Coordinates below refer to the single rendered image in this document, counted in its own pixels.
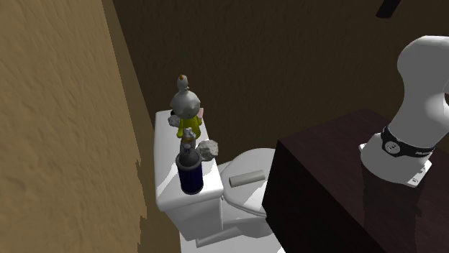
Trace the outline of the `grey-headed figure in yellow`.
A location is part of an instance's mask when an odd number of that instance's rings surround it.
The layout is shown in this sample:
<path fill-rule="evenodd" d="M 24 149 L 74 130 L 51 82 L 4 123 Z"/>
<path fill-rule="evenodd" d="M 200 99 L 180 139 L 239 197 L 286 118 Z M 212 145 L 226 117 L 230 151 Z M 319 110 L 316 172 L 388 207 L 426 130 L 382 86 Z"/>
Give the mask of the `grey-headed figure in yellow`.
<path fill-rule="evenodd" d="M 197 139 L 201 135 L 200 126 L 202 125 L 202 119 L 199 117 L 201 101 L 198 96 L 190 90 L 189 81 L 186 75 L 180 74 L 176 83 L 178 93 L 172 98 L 170 106 L 172 108 L 171 115 L 176 115 L 181 119 L 176 133 L 176 136 L 181 139 L 181 151 L 182 146 L 189 142 L 192 148 L 196 147 L 195 144 L 191 143 L 191 139 L 188 138 L 187 141 L 183 140 L 184 129 L 191 128 Z"/>

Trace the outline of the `grey cardboard roll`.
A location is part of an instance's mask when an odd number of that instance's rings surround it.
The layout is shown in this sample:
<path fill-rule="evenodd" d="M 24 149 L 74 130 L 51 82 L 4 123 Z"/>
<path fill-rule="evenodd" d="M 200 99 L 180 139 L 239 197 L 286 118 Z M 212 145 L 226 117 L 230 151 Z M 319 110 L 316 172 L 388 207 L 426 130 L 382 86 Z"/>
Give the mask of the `grey cardboard roll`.
<path fill-rule="evenodd" d="M 230 184 L 231 188 L 235 188 L 238 186 L 262 181 L 265 179 L 266 179 L 266 177 L 265 177 L 264 171 L 256 170 L 253 172 L 229 177 L 229 184 Z"/>

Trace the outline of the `dark blue spray bottle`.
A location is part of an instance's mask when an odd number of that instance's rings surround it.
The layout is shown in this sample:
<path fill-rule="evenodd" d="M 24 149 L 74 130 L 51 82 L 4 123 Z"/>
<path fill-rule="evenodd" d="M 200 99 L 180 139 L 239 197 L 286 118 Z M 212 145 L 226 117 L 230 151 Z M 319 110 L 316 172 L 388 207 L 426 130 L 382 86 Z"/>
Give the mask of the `dark blue spray bottle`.
<path fill-rule="evenodd" d="M 188 195 L 199 193 L 204 186 L 201 155 L 190 144 L 184 144 L 176 156 L 176 166 L 181 190 Z"/>

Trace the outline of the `white toilet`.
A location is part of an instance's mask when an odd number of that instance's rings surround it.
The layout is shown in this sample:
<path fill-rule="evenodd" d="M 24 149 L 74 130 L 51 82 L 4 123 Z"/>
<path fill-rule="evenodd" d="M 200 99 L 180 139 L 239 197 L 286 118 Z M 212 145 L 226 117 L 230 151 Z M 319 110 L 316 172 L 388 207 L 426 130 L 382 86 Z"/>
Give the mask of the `white toilet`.
<path fill-rule="evenodd" d="M 204 186 L 195 195 L 181 189 L 176 166 L 180 151 L 169 110 L 155 115 L 155 201 L 180 233 L 181 253 L 285 253 L 266 222 L 262 200 L 267 180 L 231 187 L 233 176 L 258 170 L 268 177 L 272 148 L 257 148 L 218 165 L 203 162 Z"/>

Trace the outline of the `dark robot stand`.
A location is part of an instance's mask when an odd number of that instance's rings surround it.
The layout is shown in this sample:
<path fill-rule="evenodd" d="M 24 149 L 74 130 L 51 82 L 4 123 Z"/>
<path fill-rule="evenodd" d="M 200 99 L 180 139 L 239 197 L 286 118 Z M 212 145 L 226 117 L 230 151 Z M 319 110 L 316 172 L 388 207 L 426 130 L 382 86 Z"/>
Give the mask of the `dark robot stand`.
<path fill-rule="evenodd" d="M 385 125 L 361 109 L 278 140 L 263 207 L 285 253 L 449 253 L 449 154 L 415 188 L 379 179 L 358 147 Z"/>

